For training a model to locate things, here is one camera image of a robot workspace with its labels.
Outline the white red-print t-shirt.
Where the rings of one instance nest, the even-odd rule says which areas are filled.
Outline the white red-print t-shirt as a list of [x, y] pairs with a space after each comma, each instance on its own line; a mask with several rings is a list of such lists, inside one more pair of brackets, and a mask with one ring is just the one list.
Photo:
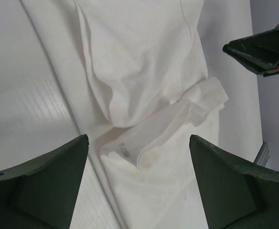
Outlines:
[[227, 95], [201, 0], [24, 0], [119, 224], [153, 229], [194, 178], [189, 137], [218, 141]]

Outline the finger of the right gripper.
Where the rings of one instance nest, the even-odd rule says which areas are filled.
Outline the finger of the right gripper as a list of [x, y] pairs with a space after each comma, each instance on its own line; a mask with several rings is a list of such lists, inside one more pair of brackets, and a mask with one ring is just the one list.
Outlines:
[[256, 75], [279, 74], [279, 24], [272, 30], [237, 39], [223, 46], [233, 57]]

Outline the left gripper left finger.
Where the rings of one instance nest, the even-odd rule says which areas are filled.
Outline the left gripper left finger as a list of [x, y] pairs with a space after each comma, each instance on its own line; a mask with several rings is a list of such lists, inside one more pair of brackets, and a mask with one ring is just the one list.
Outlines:
[[68, 229], [88, 149], [88, 136], [80, 135], [0, 171], [0, 229]]

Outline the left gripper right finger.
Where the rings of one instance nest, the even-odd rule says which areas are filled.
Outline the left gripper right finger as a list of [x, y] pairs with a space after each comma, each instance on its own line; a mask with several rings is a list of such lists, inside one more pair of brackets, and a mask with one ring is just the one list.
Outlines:
[[195, 176], [210, 229], [279, 229], [279, 172], [190, 137]]

